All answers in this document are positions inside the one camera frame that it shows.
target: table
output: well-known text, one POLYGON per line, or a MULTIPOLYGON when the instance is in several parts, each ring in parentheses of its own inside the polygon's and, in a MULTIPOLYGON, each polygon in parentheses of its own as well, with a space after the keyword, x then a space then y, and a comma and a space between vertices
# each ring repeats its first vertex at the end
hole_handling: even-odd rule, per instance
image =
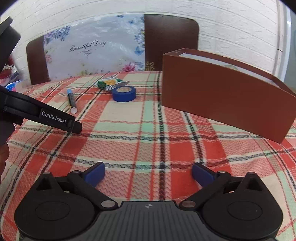
POLYGON ((69 112, 66 91, 72 89, 78 107, 76 120, 83 129, 81 134, 70 134, 28 120, 16 128, 8 141, 10 157, 0 185, 0 228, 6 241, 18 240, 14 211, 40 173, 64 176, 98 161, 105 163, 106 175, 97 189, 119 203, 171 199, 179 203, 200 189, 191 177, 196 161, 233 176, 257 172, 284 213, 278 240, 295 239, 295 122, 285 140, 277 144, 163 107, 161 72, 116 73, 137 90, 134 101, 118 103, 109 93, 99 93, 94 84, 113 74, 48 82, 24 91, 69 112))

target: brown box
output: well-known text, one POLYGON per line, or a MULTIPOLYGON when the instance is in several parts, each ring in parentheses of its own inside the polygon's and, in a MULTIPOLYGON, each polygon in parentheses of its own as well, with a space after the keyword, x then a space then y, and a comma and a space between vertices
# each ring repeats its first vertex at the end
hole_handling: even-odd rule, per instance
POLYGON ((281 143, 296 117, 296 95, 271 74, 192 49, 163 55, 162 104, 281 143))

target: white brick wall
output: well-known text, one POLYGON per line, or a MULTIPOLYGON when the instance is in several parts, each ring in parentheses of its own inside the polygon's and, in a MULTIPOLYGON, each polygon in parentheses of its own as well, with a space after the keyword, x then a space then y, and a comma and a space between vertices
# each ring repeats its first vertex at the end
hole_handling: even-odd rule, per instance
POLYGON ((93 16, 147 12, 193 18, 200 50, 231 57, 272 72, 277 44, 277 0, 18 0, 2 16, 22 35, 13 51, 29 78, 26 45, 44 33, 93 16))

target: chair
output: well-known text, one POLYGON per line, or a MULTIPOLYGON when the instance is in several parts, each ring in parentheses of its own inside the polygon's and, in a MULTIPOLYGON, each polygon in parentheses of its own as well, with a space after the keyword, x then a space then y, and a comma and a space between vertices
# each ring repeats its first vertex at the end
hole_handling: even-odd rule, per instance
MULTIPOLYGON (((146 71, 162 71, 164 53, 183 47, 197 49, 199 26, 193 19, 145 14, 144 26, 146 71)), ((32 85, 50 81, 43 41, 44 35, 30 41, 26 47, 32 85)))

